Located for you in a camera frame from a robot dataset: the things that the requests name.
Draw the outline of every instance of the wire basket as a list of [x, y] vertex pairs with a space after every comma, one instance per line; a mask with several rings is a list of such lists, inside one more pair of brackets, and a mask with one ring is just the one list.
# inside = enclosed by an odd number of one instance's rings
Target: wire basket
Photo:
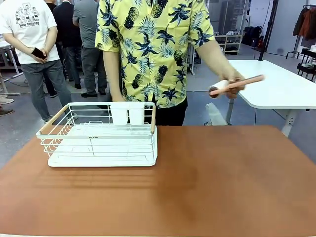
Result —
[[157, 159], [156, 107], [144, 103], [143, 125], [113, 124], [115, 102], [69, 103], [37, 133], [52, 167], [152, 166]]

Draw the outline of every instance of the person in gray shirt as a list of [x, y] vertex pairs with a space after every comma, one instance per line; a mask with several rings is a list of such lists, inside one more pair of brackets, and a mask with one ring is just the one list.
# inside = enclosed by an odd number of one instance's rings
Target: person in gray shirt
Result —
[[98, 3], [94, 0], [81, 0], [75, 4], [73, 23], [79, 26], [82, 40], [82, 70], [86, 93], [82, 97], [97, 97], [94, 70], [98, 73], [98, 89], [100, 95], [105, 95], [107, 88], [106, 74], [102, 51], [95, 48], [97, 28]]

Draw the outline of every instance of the wooden handle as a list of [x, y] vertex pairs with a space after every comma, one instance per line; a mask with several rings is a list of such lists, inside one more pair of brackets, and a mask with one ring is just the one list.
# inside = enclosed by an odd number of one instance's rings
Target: wooden handle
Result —
[[217, 89], [217, 90], [211, 91], [210, 95], [219, 95], [219, 94], [225, 93], [229, 89], [233, 89], [233, 88], [236, 88], [236, 87], [239, 87], [239, 86], [243, 86], [243, 85], [259, 82], [259, 81], [262, 81], [262, 80], [264, 80], [264, 76], [263, 75], [259, 75], [259, 76], [255, 76], [255, 77], [248, 78], [248, 79], [245, 79], [245, 80], [237, 81], [235, 83], [232, 83], [232, 84], [229, 84], [229, 85], [225, 86], [222, 89]]
[[65, 112], [65, 110], [68, 109], [68, 108], [69, 108], [69, 106], [68, 106], [68, 105], [65, 105], [60, 111], [58, 111], [57, 114], [54, 115], [54, 117], [51, 118], [50, 121], [48, 121], [48, 122], [39, 130], [39, 132], [42, 134], [42, 132], [43, 132], [48, 126], [53, 125], [53, 122], [55, 122], [56, 119], [58, 119], [58, 118], [61, 116], [61, 114], [62, 114], [63, 112]]
[[156, 105], [153, 106], [153, 113], [152, 113], [152, 134], [155, 132], [155, 124], [156, 124]]

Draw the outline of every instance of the cup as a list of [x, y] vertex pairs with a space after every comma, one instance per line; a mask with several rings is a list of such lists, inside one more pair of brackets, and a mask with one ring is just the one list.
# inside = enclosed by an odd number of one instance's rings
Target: cup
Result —
[[127, 125], [128, 102], [113, 102], [110, 109], [114, 125]]
[[143, 125], [145, 121], [145, 103], [129, 103], [129, 122], [131, 125]]

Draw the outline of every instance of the black phone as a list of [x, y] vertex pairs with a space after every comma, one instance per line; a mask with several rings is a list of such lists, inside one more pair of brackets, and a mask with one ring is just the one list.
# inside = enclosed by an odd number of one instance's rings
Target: black phone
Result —
[[38, 48], [34, 48], [32, 54], [37, 57], [37, 58], [41, 58], [41, 59], [45, 59], [46, 56], [44, 56], [43, 52], [40, 51]]

